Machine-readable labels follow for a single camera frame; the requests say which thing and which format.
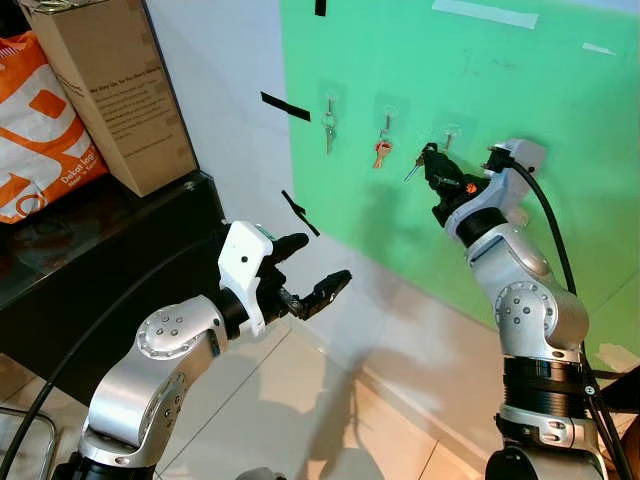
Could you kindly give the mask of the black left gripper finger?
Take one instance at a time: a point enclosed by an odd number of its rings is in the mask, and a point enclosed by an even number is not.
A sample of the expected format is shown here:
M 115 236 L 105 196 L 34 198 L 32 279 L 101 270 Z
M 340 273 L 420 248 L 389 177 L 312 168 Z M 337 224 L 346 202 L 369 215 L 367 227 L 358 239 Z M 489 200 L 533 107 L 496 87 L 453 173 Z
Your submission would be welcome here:
M 324 308 L 332 305 L 337 300 L 337 296 L 352 280 L 349 270 L 334 271 L 333 274 L 325 276 L 305 297 L 298 297 L 293 294 L 291 297 L 291 314 L 300 320 L 311 319 L 312 316 L 320 314 Z
M 271 252 L 265 257 L 265 262 L 283 262 L 307 246 L 308 242 L 310 237 L 306 233 L 293 233 L 276 238 L 271 242 Z

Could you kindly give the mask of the single silver key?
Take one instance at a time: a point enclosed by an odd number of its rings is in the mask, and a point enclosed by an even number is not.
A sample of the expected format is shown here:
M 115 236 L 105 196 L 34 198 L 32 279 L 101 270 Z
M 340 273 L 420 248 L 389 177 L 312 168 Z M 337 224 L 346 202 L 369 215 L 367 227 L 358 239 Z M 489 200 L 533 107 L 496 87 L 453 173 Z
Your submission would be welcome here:
M 412 169 L 410 173 L 404 177 L 404 183 L 410 183 L 410 180 L 415 177 L 416 174 L 420 173 L 420 170 L 424 168 L 426 164 L 426 154 L 420 154 L 416 157 L 415 163 L 413 163 Z

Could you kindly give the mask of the black table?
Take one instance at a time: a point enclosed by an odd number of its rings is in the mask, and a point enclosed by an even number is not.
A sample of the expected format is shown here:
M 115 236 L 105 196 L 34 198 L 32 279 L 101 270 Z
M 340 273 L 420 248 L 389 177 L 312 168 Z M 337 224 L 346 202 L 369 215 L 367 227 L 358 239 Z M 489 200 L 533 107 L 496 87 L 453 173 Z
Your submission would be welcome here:
M 599 397 L 609 410 L 621 413 L 637 413 L 640 410 L 640 371 L 613 372 L 608 370 L 591 371 L 598 381 L 609 380 L 607 385 L 600 384 Z

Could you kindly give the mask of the chrome frame chair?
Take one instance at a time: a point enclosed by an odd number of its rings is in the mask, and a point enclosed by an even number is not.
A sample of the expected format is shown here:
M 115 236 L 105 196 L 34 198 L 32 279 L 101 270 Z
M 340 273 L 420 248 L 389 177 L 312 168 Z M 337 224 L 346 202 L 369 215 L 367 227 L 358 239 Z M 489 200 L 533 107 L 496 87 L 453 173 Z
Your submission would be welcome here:
M 10 439 L 26 410 L 0 406 L 0 460 L 8 451 Z M 49 480 L 52 463 L 58 452 L 59 431 L 45 412 L 36 413 L 35 421 L 19 447 L 9 480 Z

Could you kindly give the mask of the green wall sheet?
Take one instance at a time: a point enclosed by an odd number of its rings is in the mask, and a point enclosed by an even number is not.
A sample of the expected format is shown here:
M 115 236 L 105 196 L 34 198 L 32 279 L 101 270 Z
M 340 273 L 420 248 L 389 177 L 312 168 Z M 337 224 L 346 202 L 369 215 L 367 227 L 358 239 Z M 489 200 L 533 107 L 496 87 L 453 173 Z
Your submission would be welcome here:
M 294 198 L 320 232 L 488 324 L 486 298 L 461 244 L 433 216 L 420 170 L 404 183 L 439 125 L 463 127 L 448 155 L 467 172 L 489 148 L 525 138 L 547 150 L 536 174 L 566 243 L 590 315 L 598 369 L 631 369 L 640 355 L 639 18 L 630 0 L 467 0 L 539 14 L 535 29 L 435 12 L 434 0 L 278 0 L 285 96 L 311 111 L 294 119 Z M 590 42 L 617 52 L 582 49 Z M 320 78 L 347 84 L 333 152 L 317 101 Z M 374 169 L 375 97 L 401 99 L 393 150 Z

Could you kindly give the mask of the orange and white bag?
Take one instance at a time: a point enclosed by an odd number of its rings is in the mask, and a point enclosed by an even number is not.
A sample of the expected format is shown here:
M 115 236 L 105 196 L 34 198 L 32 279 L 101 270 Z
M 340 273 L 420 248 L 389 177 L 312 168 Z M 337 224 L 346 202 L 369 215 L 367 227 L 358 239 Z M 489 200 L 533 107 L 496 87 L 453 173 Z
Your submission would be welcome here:
M 0 223 L 108 174 L 35 33 L 0 38 Z

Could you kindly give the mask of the grey robot foot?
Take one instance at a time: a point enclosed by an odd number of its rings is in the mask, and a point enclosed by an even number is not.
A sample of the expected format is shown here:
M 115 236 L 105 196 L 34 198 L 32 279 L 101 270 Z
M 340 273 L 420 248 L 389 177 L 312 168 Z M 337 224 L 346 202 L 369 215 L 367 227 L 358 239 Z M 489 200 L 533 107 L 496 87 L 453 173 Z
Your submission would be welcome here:
M 234 477 L 234 480 L 288 480 L 287 476 L 276 472 L 270 467 L 256 467 L 243 471 Z

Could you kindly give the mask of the long white tape strip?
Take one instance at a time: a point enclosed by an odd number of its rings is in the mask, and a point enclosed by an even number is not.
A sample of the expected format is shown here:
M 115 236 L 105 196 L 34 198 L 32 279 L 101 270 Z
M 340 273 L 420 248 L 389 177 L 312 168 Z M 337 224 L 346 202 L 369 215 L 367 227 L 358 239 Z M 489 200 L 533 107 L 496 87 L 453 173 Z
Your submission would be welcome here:
M 488 6 L 471 3 L 467 0 L 434 0 L 431 9 L 435 12 L 451 13 L 461 17 L 489 20 L 489 22 L 504 24 L 524 29 L 535 29 L 540 15 L 529 12 L 515 12 L 498 6 Z

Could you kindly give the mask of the brown cardboard box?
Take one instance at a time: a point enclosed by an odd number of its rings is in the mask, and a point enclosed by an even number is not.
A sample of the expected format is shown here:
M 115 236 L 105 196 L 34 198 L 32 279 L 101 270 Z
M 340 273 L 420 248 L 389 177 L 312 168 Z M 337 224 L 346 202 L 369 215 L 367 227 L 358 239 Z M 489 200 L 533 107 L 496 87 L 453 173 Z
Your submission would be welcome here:
M 198 168 L 145 0 L 17 0 L 106 169 L 138 196 Z

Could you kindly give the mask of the black glossy cabinet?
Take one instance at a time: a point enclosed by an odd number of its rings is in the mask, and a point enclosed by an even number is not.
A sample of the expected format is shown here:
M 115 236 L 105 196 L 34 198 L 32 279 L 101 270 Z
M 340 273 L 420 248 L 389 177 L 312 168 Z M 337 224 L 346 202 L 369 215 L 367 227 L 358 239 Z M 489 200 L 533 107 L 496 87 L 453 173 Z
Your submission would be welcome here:
M 223 219 L 196 172 L 145 197 L 105 175 L 0 223 L 0 353 L 87 403 L 148 314 L 214 291 Z

